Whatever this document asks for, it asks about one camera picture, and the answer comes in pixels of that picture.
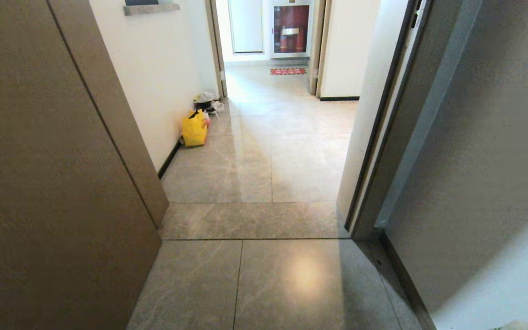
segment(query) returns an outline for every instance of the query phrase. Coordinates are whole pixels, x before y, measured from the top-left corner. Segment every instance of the yellow bag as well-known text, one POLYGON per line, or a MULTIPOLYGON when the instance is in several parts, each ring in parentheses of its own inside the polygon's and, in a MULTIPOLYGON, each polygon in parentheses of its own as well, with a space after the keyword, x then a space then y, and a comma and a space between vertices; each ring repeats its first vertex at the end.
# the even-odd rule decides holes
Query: yellow bag
POLYGON ((182 139, 185 146, 202 146, 207 138, 207 123, 203 111, 190 111, 189 116, 182 119, 182 139))

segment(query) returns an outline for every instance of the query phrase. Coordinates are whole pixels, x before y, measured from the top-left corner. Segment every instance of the brown door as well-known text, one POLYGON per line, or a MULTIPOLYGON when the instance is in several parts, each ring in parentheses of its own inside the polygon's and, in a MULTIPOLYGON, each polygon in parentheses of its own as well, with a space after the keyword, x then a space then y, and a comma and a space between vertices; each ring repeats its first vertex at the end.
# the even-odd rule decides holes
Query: brown door
POLYGON ((44 0, 0 0, 0 329, 123 329, 160 240, 44 0))

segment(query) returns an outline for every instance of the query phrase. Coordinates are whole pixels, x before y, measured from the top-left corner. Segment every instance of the gray shelf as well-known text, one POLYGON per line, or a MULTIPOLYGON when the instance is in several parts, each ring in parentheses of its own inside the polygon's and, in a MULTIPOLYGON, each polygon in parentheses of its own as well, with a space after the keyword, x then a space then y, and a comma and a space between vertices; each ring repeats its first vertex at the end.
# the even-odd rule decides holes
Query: gray shelf
POLYGON ((123 6, 123 12, 126 16, 142 15, 154 12, 172 12, 179 11, 181 7, 178 4, 157 4, 143 6, 123 6))

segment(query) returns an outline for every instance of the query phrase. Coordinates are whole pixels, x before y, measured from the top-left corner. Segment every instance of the corridor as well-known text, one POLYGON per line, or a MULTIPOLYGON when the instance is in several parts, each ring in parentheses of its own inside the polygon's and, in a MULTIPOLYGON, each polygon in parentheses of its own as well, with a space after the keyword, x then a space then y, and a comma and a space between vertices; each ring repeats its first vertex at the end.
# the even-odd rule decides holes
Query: corridor
POLYGON ((306 75, 227 69, 207 143, 162 179, 163 245, 130 330, 418 330, 384 251, 336 216, 357 102, 306 75))

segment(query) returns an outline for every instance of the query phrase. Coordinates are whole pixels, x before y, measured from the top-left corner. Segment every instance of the doormat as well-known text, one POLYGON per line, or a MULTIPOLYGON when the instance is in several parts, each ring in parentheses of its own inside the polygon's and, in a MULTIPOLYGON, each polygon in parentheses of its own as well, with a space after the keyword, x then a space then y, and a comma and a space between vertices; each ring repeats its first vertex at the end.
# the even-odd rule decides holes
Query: doormat
POLYGON ((270 69, 270 74, 273 76, 306 75, 307 71, 304 67, 295 67, 291 69, 270 69))

